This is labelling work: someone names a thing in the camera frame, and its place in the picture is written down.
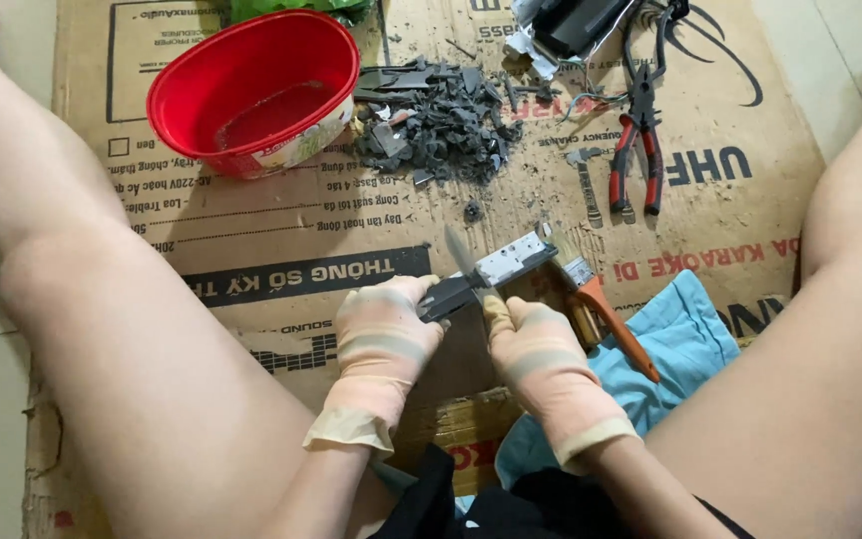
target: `orange brush handle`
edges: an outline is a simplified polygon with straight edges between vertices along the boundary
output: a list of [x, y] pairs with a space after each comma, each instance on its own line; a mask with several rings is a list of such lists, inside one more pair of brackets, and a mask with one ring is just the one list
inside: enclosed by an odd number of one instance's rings
[[654, 367], [654, 363], [650, 361], [650, 357], [647, 356], [647, 352], [644, 350], [644, 347], [637, 341], [637, 337], [634, 337], [634, 334], [630, 333], [628, 326], [625, 325], [621, 317], [614, 312], [610, 303], [607, 303], [605, 291], [601, 288], [601, 278], [594, 277], [585, 283], [584, 286], [578, 288], [578, 291], [575, 292], [575, 296], [579, 300], [590, 305], [591, 308], [594, 309], [594, 312], [601, 317], [601, 320], [603, 320], [607, 325], [607, 328], [610, 329], [611, 334], [616, 338], [621, 349], [624, 350], [625, 354], [628, 354], [630, 361], [640, 369], [640, 372], [647, 376], [647, 379], [653, 383], [656, 384], [660, 382], [661, 375]]

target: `leg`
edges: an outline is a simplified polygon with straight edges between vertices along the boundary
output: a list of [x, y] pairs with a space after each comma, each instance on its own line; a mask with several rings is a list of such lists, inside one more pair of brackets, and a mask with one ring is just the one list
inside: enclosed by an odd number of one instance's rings
[[804, 286], [646, 439], [760, 539], [862, 538], [862, 129], [814, 193]]
[[[311, 413], [131, 232], [85, 144], [1, 71], [0, 247], [3, 296], [116, 533], [256, 537]], [[350, 535], [392, 503], [366, 475]]]

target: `black shorts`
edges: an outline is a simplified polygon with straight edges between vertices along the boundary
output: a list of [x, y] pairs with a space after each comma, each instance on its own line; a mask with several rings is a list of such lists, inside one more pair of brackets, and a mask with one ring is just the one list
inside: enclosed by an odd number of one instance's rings
[[[548, 468], [509, 490], [485, 488], [466, 515], [455, 514], [454, 459], [431, 444], [416, 484], [408, 487], [375, 539], [635, 539], [605, 490], [590, 478]], [[737, 539], [754, 539], [700, 500]]]

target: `red plastic container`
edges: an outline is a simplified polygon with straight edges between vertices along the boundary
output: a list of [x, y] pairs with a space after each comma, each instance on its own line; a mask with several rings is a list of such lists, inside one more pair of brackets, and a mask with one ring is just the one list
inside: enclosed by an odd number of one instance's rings
[[260, 178], [328, 146], [353, 114], [361, 55], [331, 17], [286, 9], [178, 56], [151, 85], [155, 133], [225, 175]]

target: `white floor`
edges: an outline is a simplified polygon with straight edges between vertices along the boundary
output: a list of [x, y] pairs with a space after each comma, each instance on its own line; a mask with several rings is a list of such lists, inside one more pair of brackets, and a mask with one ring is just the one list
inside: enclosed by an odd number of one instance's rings
[[[862, 0], [755, 0], [824, 156], [862, 121]], [[48, 106], [54, 0], [0, 0], [0, 65]], [[0, 313], [0, 539], [21, 536], [29, 353]]]

